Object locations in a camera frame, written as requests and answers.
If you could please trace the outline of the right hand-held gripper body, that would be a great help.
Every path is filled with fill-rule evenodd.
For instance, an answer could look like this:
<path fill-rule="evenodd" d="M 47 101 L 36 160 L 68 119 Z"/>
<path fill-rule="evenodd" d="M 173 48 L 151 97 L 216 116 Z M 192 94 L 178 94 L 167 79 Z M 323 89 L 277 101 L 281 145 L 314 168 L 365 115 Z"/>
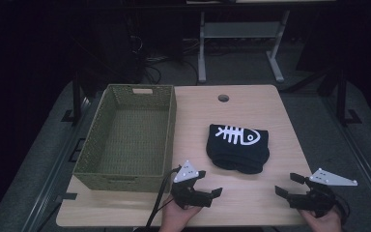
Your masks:
<path fill-rule="evenodd" d="M 334 193 L 331 187 L 357 187 L 357 180 L 339 176 L 322 168 L 305 178 L 304 185 L 309 187 L 309 191 L 306 194 L 289 193 L 287 201 L 291 208 L 312 211 L 320 218 L 336 206 L 343 218 L 349 217 L 351 210 L 348 202 Z"/>

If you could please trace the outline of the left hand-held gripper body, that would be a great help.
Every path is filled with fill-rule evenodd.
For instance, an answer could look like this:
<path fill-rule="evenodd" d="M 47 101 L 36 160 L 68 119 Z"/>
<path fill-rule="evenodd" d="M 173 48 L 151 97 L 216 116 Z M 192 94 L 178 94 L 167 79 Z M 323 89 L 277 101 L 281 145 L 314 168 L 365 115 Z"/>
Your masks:
<path fill-rule="evenodd" d="M 174 201 L 181 208 L 186 206 L 210 207 L 213 198 L 210 192 L 196 190 L 194 185 L 200 179 L 197 179 L 198 170 L 189 160 L 180 167 L 177 175 L 174 177 L 170 190 Z"/>

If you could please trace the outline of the black cloth with fishbone print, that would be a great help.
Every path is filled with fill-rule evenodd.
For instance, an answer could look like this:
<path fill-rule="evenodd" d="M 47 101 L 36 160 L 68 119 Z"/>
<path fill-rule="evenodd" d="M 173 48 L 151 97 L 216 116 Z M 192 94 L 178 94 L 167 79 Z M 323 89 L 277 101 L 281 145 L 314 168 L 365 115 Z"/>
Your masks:
<path fill-rule="evenodd" d="M 269 132 L 211 124 L 206 152 L 219 168 L 258 174 L 270 157 Z"/>

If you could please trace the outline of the green woven basket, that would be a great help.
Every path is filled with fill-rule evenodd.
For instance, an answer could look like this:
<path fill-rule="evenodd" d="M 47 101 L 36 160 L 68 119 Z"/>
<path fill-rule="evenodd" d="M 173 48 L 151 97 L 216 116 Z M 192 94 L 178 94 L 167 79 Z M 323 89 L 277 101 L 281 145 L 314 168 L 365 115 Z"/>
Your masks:
<path fill-rule="evenodd" d="M 73 175 L 93 190 L 157 192 L 172 168 L 176 112 L 172 85 L 108 85 Z"/>

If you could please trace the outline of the person's right hand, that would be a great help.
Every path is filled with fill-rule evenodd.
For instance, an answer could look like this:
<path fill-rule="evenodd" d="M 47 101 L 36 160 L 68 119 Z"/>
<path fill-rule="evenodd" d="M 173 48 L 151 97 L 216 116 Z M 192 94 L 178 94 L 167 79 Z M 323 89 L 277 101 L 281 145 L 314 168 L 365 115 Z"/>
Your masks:
<path fill-rule="evenodd" d="M 336 207 L 323 217 L 315 217 L 314 212 L 305 210 L 299 210 L 299 214 L 313 232 L 342 232 L 341 214 Z"/>

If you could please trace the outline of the person's left hand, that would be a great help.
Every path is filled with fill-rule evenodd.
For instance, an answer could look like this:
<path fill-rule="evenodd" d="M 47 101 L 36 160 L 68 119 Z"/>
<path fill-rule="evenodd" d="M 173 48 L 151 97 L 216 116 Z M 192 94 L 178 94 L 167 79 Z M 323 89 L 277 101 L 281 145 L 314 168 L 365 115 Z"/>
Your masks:
<path fill-rule="evenodd" d="M 186 209 L 176 204 L 174 198 L 169 195 L 164 200 L 162 209 L 161 225 L 158 232 L 182 232 L 188 222 L 200 213 L 202 207 L 189 206 Z"/>

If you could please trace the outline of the black metal stand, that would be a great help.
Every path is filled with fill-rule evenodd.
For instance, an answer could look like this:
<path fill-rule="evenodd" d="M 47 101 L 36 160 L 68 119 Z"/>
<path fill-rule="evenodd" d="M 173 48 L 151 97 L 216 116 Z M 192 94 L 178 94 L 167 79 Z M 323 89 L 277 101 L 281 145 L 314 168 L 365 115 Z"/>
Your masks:
<path fill-rule="evenodd" d="M 346 108 L 347 79 L 343 70 L 337 76 L 336 118 L 343 127 L 349 124 L 361 124 L 361 120 L 353 109 Z"/>
<path fill-rule="evenodd" d="M 81 80 L 78 72 L 72 78 L 72 109 L 67 109 L 63 115 L 62 122 L 71 123 L 75 126 L 82 117 L 82 106 L 84 103 L 84 94 L 81 88 Z"/>

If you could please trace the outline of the metal floor rail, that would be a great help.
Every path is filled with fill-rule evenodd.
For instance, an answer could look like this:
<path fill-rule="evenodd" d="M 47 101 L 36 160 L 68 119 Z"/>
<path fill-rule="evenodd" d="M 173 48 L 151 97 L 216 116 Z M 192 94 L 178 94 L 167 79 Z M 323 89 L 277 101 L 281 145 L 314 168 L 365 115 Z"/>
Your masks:
<path fill-rule="evenodd" d="M 365 179 L 367 186 L 371 190 L 371 165 L 368 163 L 368 160 L 366 159 L 360 146 L 357 144 L 357 141 L 354 135 L 351 133 L 349 129 L 349 125 L 351 124 L 352 120 L 351 119 L 344 119 L 344 120 L 340 119 L 336 115 L 336 106 L 331 100 L 327 98 L 322 98 L 322 103 L 327 108 L 327 111 L 329 115 L 331 116 L 334 124 L 338 127 L 342 136 L 345 138 L 356 160 L 357 167 L 360 170 L 363 178 Z"/>
<path fill-rule="evenodd" d="M 55 103 L 23 163 L 28 177 L 24 190 L 28 189 L 34 198 L 21 224 L 21 232 L 38 231 L 50 197 L 61 179 L 62 168 L 82 137 L 82 119 L 74 123 L 68 114 L 71 109 L 72 104 L 66 98 Z"/>

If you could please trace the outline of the white metal desk frame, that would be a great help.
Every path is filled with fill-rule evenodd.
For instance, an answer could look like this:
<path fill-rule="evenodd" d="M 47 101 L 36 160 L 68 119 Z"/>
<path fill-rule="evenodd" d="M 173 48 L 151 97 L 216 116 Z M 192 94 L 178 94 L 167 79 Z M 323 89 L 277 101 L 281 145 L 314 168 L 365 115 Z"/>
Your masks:
<path fill-rule="evenodd" d="M 279 21 L 265 22 L 207 22 L 205 13 L 200 14 L 199 53 L 197 59 L 198 81 L 205 83 L 205 41 L 206 39 L 275 39 L 274 46 L 267 51 L 267 58 L 275 80 L 284 81 L 284 76 L 276 61 L 290 12 L 285 11 Z"/>

